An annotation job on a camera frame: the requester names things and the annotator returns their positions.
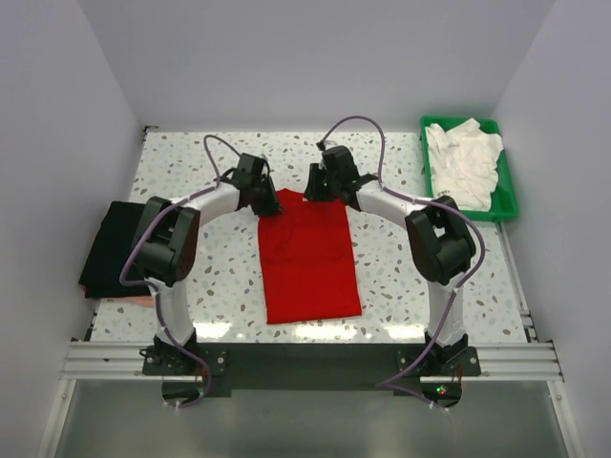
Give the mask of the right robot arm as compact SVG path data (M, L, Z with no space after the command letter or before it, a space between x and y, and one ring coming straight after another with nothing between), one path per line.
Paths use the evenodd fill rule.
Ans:
M475 271L475 247L468 228L470 221L457 209L452 198L418 198L403 195L382 184L373 174L360 174L348 147L328 148L319 163L309 166L305 199L339 200L362 213L373 214L407 231L411 257L429 288L429 323L422 352L386 385L407 376L424 362L438 375L448 374L469 346L463 317L462 286Z

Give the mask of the red t-shirt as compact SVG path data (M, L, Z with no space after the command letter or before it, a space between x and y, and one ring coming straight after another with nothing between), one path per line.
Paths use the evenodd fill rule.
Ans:
M287 189L278 197L283 212L258 225L266 322L361 315L345 206L338 200L309 201Z

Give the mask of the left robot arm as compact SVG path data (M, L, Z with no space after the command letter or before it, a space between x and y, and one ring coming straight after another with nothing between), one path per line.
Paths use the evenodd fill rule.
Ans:
M130 260L154 299L158 330L140 351L146 375L207 375L189 314L186 280L198 254L201 227L244 207L258 217L282 212L266 158L239 155L214 184L180 198L152 197L138 223Z

